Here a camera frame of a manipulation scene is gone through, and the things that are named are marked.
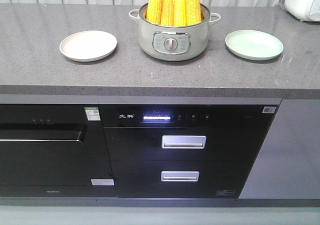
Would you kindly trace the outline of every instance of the rice cooker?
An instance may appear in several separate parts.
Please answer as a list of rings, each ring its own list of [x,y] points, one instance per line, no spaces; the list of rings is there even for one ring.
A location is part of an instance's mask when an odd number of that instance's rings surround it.
[[[301,21],[320,22],[320,0],[285,0],[284,7]]]
[[[140,9],[133,9],[129,17],[138,23],[142,50],[164,61],[184,61],[201,54],[208,45],[211,25],[221,19],[218,13],[209,12],[201,4],[202,22],[190,26],[162,26],[146,19],[147,8],[148,4],[145,4]]]

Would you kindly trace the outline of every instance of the white appliance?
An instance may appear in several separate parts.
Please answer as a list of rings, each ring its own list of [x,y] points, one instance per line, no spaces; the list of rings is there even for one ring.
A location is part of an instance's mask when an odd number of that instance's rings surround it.
[[[285,0],[284,7],[301,21],[320,22],[320,0]]]

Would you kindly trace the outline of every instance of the oven handle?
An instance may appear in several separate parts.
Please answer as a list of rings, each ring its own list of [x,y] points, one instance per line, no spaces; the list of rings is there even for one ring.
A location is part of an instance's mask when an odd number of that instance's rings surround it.
[[[198,182],[198,171],[162,171],[161,182]]]
[[[163,135],[163,149],[204,149],[206,136],[198,135]]]

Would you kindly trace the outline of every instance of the yellow corn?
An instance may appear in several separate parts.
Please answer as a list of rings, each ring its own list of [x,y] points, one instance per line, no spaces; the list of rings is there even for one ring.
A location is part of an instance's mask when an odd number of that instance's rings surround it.
[[[160,24],[162,13],[162,0],[149,0],[146,19],[154,24]]]
[[[202,21],[200,0],[186,0],[186,24],[188,26]]]
[[[174,25],[174,0],[162,0],[161,25]]]
[[[174,0],[174,26],[183,27],[187,25],[186,0]]]

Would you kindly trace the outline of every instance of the white plate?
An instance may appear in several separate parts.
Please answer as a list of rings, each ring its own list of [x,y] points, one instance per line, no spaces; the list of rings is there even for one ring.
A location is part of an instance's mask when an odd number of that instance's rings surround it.
[[[284,50],[278,38],[256,30],[231,32],[226,36],[225,44],[235,55],[255,61],[273,59]]]
[[[110,55],[117,46],[117,39],[105,31],[81,31],[66,37],[60,51],[67,58],[79,62],[92,62]]]

